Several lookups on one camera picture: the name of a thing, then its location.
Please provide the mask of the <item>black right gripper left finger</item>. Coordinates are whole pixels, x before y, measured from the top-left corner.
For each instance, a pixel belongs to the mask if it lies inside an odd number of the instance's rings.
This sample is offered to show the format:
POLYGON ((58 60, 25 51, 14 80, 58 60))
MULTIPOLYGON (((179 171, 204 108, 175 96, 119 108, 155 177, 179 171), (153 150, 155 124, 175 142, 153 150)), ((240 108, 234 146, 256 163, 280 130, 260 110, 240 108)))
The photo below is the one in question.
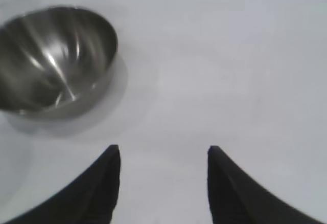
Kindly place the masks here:
POLYGON ((6 180, 1 223, 111 223, 120 189, 121 155, 110 145, 101 155, 55 149, 37 156, 18 188, 6 180))

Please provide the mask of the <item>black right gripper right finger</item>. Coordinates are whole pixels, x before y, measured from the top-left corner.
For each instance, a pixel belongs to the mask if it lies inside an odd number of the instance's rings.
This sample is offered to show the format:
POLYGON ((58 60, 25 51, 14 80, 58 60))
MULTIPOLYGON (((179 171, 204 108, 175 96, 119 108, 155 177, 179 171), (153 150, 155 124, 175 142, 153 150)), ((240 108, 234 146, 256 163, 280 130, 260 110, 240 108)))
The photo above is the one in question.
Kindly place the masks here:
POLYGON ((318 223, 267 191, 218 146, 207 153, 207 195, 213 223, 318 223))

